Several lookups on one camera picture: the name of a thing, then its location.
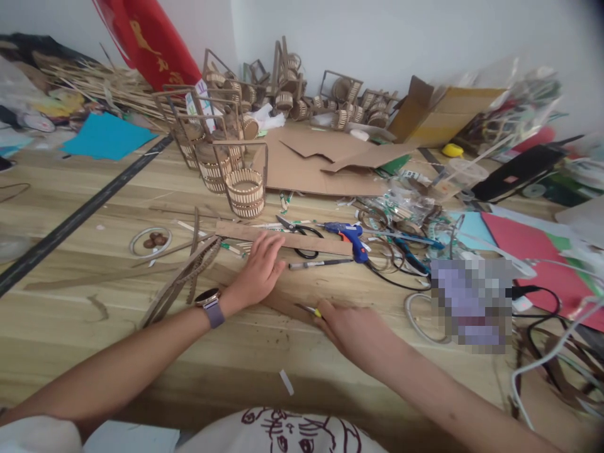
purple watch strap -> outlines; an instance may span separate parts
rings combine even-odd
[[[220,305],[218,305],[218,299],[204,305],[203,309],[206,311],[208,318],[210,318],[210,326],[212,328],[220,326],[225,321],[225,316],[222,314]]]

red paper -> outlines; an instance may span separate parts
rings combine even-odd
[[[482,213],[482,217],[497,246],[516,258],[549,259],[567,264],[543,231],[493,214]],[[561,316],[566,317],[575,311],[585,296],[593,296],[589,287],[572,269],[546,262],[538,263],[534,269],[537,277],[518,279],[517,284],[542,286],[558,294],[562,300]],[[554,297],[546,291],[530,293],[527,297],[543,310],[554,311],[556,308]],[[598,310],[583,324],[604,332],[604,310]]]

white ring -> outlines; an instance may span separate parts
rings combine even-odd
[[[134,245],[141,237],[143,237],[144,235],[146,235],[147,233],[150,233],[152,231],[162,231],[162,232],[168,233],[168,240],[165,242],[165,244],[163,244],[162,248],[159,249],[158,251],[153,252],[150,255],[139,255],[138,253],[136,253],[134,251]],[[160,254],[165,249],[167,249],[171,242],[172,242],[172,232],[170,230],[168,230],[167,228],[164,228],[162,226],[154,226],[153,228],[148,228],[146,230],[141,231],[139,234],[137,234],[136,236],[134,236],[132,238],[132,240],[130,241],[130,253],[139,258],[151,258],[157,254]]]

glue gun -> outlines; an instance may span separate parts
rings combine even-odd
[[[363,229],[359,225],[351,225],[350,223],[340,222],[325,222],[317,223],[319,227],[323,227],[328,233],[337,233],[342,236],[342,240],[352,242],[352,256],[355,262],[365,263],[369,259],[367,250],[363,247],[359,236],[363,234]]]

white t-shirt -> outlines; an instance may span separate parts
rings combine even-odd
[[[204,428],[177,453],[386,453],[353,424],[325,415],[254,408]],[[81,453],[76,426],[51,417],[0,428],[0,453]]]

